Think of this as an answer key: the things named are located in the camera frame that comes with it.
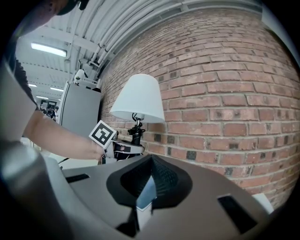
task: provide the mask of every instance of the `black shirt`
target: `black shirt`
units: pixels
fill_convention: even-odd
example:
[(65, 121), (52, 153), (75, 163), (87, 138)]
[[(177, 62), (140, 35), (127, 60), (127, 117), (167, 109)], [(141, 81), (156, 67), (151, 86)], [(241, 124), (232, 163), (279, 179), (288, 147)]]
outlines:
[(15, 78), (20, 84), (20, 86), (22, 87), (22, 89), (26, 92), (27, 96), (36, 105), (36, 110), (39, 110), (37, 103), (33, 98), (31, 89), (28, 85), (26, 72), (24, 71), (24, 68), (22, 67), (20, 62), (15, 58), (15, 49), (16, 49), (16, 43), (9, 43), (4, 52), (4, 58), (6, 59), (11, 71), (15, 75)]
[(55, 117), (55, 111), (54, 111), (53, 109), (51, 109), (51, 110), (48, 110), (48, 112), (47, 112), (47, 116), (48, 116), (48, 117), (50, 117), (50, 118), (53, 118), (53, 117)]

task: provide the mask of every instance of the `table lamp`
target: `table lamp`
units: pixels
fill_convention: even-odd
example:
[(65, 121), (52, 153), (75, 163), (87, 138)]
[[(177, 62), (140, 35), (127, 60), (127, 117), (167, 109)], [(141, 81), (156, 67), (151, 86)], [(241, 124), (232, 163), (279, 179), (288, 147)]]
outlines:
[(140, 145), (144, 123), (160, 123), (165, 121), (163, 103), (161, 100), (157, 80), (147, 74), (136, 74), (130, 77), (110, 113), (124, 120), (135, 121), (136, 124), (129, 129), (132, 135), (132, 144)]

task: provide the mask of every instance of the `ceiling beam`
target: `ceiling beam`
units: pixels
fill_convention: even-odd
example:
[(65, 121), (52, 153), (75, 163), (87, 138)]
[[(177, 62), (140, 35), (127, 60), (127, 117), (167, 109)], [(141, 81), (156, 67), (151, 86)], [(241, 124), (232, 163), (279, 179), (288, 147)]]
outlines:
[(42, 67), (42, 66), (38, 66), (38, 65), (33, 65), (33, 64), (28, 64), (28, 63), (22, 63), (22, 67), (24, 68), (24, 70), (26, 72), (30, 72), (30, 73), (35, 73), (38, 75), (55, 75), (55, 76), (59, 76), (59, 77), (63, 77), (66, 79), (70, 79), (72, 74), (60, 71), (60, 70), (56, 70), (56, 69), (52, 69), (52, 68), (48, 68), (48, 67)]
[(86, 40), (82, 37), (76, 36), (76, 35), (74, 35), (74, 38), (73, 38), (72, 33), (64, 32), (64, 31), (61, 31), (58, 29), (53, 29), (53, 28), (44, 26), (44, 27), (36, 29), (33, 32), (33, 34), (38, 34), (40, 36), (54, 38), (57, 40), (65, 41), (67, 43), (72, 43), (72, 41), (73, 41), (73, 45), (82, 47), (91, 52), (95, 52), (97, 49), (97, 44), (95, 44), (89, 40)]

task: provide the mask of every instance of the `person's hand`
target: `person's hand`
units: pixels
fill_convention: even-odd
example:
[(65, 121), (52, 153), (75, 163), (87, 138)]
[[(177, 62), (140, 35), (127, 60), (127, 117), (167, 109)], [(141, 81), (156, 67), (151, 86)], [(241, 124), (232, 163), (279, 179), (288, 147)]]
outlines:
[(104, 155), (104, 149), (93, 141), (94, 149), (95, 149), (95, 159), (101, 162), (101, 158)]

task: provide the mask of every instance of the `brick wall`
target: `brick wall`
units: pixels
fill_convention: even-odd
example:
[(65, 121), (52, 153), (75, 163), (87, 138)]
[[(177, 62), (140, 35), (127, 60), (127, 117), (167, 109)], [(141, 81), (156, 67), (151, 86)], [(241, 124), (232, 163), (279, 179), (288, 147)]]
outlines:
[(165, 124), (144, 126), (147, 152), (217, 171), (273, 206), (299, 175), (300, 83), (260, 17), (206, 9), (135, 39), (102, 74), (102, 119), (130, 140), (132, 123), (109, 114), (128, 78), (154, 76)]

